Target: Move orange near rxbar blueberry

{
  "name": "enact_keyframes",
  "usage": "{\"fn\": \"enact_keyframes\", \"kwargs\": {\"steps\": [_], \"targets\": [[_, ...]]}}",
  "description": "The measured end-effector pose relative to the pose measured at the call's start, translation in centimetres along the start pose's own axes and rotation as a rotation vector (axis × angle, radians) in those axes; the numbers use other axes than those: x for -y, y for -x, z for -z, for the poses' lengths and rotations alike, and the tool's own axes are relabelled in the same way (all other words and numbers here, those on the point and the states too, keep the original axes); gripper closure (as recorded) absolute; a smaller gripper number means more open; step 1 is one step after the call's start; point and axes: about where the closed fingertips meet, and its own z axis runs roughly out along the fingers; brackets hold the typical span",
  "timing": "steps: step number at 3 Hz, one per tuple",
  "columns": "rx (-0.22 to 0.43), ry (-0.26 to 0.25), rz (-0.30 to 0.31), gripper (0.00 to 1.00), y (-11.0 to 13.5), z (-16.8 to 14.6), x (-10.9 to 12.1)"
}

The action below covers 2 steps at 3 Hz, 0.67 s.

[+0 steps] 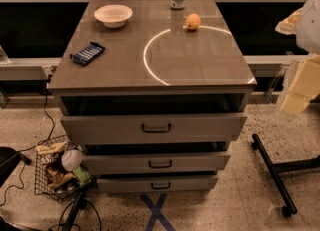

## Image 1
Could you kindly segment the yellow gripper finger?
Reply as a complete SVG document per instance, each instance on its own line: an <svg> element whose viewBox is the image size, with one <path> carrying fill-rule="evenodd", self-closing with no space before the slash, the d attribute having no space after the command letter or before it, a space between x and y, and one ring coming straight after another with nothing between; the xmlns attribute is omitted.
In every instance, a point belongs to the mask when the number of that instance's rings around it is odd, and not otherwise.
<svg viewBox="0 0 320 231"><path fill-rule="evenodd" d="M294 62L288 71L290 83L280 111L290 116L302 113L320 94L320 57Z"/></svg>
<svg viewBox="0 0 320 231"><path fill-rule="evenodd" d="M284 35L295 35L297 32L297 25L300 19L302 9L298 9L290 14L287 18L280 21L276 27L275 31Z"/></svg>

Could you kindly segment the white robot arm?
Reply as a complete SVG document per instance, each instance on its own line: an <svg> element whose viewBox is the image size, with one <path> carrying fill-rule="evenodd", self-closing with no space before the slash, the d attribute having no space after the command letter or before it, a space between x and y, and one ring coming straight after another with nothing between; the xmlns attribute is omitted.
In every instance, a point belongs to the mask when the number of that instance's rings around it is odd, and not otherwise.
<svg viewBox="0 0 320 231"><path fill-rule="evenodd" d="M292 80L280 111L294 116L302 113L320 94L320 0L307 0L302 8L280 21L275 31L294 34L297 46L309 53L287 71Z"/></svg>

